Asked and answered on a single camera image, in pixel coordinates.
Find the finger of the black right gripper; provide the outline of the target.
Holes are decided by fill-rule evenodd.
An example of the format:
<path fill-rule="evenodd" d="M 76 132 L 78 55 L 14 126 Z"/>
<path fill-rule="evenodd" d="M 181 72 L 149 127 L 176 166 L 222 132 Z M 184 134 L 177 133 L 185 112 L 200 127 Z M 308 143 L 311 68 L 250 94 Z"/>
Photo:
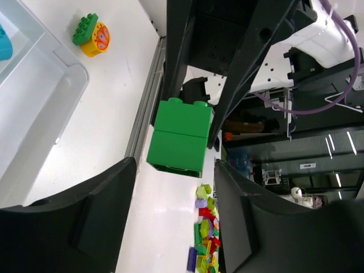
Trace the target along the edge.
<path fill-rule="evenodd" d="M 195 24 L 195 1 L 167 1 L 166 64 L 162 99 L 177 97 L 184 82 Z"/>
<path fill-rule="evenodd" d="M 233 101 L 239 101 L 251 87 L 265 56 L 287 15 L 295 9 L 298 1 L 258 1 L 244 37 L 234 54 L 220 100 L 210 127 L 208 147 L 212 148 L 218 132 L 228 115 Z"/>

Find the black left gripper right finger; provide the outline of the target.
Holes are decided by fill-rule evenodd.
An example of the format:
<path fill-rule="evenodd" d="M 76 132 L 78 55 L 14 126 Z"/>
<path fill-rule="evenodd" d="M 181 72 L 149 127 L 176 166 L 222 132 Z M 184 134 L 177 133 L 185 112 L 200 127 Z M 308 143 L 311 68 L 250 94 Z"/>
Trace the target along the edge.
<path fill-rule="evenodd" d="M 220 236 L 227 272 L 362 272 L 363 201 L 295 204 L 217 160 Z"/>

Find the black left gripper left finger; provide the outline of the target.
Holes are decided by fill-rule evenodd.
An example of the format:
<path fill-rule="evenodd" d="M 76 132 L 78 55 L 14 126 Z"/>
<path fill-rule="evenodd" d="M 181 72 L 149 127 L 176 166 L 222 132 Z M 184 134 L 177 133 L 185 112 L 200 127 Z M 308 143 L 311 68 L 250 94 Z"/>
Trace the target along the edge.
<path fill-rule="evenodd" d="M 1 271 L 114 272 L 136 172 L 126 157 L 58 194 L 1 209 Z"/>

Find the yellow orange printed lego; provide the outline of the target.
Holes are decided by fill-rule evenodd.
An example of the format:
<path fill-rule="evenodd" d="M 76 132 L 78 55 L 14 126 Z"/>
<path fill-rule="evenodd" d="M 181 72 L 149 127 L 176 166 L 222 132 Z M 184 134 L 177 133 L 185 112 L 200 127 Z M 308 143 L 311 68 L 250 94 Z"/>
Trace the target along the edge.
<path fill-rule="evenodd" d="M 95 57 L 108 50 L 110 41 L 111 34 L 108 27 L 102 22 L 97 22 L 91 38 L 80 45 L 80 48 L 87 57 Z"/>

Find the green lego plate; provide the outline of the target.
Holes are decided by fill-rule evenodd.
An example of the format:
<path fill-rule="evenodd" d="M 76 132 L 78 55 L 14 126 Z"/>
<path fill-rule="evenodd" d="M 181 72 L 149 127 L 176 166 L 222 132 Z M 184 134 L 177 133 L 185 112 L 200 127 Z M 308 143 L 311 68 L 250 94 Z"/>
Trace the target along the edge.
<path fill-rule="evenodd" d="M 97 21 L 98 15 L 96 13 L 83 16 L 80 19 L 75 33 L 72 36 L 73 44 L 76 46 L 80 46 L 81 44 L 86 43 L 91 38 Z"/>

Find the green lego block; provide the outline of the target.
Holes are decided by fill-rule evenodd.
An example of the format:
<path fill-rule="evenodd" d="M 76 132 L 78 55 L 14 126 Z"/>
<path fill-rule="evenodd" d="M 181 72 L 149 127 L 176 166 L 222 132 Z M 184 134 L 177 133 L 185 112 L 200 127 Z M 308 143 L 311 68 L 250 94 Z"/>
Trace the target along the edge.
<path fill-rule="evenodd" d="M 186 104 L 172 97 L 160 101 L 154 129 L 168 133 L 207 138 L 212 119 L 212 108 L 204 101 Z"/>
<path fill-rule="evenodd" d="M 201 178 L 206 145 L 206 138 L 155 130 L 146 161 L 158 171 Z"/>

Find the teal square lego block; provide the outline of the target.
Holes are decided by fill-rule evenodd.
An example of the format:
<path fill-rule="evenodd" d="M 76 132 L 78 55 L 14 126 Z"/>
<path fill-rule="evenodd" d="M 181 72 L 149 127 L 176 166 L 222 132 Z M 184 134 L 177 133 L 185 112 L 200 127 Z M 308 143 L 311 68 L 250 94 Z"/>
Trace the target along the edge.
<path fill-rule="evenodd" d="M 9 60 L 13 56 L 13 46 L 6 31 L 0 26 L 0 61 Z"/>

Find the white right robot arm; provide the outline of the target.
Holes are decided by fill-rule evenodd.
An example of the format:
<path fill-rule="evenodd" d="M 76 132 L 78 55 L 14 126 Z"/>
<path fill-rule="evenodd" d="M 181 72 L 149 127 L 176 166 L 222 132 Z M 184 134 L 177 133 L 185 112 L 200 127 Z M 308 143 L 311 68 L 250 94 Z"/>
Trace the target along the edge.
<path fill-rule="evenodd" d="M 190 66 L 224 76 L 212 148 L 250 93 L 310 87 L 338 74 L 355 81 L 363 63 L 356 28 L 328 1 L 168 1 L 162 99 L 179 95 Z"/>

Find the pile of loose legos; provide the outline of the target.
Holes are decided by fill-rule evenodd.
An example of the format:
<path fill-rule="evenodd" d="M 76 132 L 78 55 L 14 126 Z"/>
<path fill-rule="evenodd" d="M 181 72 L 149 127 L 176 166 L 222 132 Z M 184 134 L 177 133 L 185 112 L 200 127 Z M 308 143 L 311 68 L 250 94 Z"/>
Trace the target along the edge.
<path fill-rule="evenodd" d="M 198 221 L 193 224 L 194 245 L 189 248 L 187 271 L 219 272 L 220 221 L 217 201 L 209 184 L 197 187 L 195 209 Z"/>

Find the clear plastic divided tray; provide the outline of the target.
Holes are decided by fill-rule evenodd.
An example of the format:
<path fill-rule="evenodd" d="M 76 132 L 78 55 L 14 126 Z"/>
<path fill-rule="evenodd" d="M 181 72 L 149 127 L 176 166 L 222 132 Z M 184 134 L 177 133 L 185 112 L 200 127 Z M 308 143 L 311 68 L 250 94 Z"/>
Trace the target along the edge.
<path fill-rule="evenodd" d="M 1 2 L 13 46 L 1 62 L 1 179 L 33 179 L 89 84 L 79 59 L 22 1 Z"/>

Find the aluminium front rail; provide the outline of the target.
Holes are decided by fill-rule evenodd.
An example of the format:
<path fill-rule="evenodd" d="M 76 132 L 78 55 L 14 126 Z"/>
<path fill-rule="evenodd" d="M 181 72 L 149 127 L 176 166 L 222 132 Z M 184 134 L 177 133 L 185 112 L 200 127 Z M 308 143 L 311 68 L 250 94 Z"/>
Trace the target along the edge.
<path fill-rule="evenodd" d="M 166 56 L 166 39 L 160 38 L 155 49 L 146 83 L 140 99 L 133 128 L 127 144 L 125 157 L 133 157 L 138 164 L 143 151 L 148 127 L 163 77 L 163 63 Z"/>

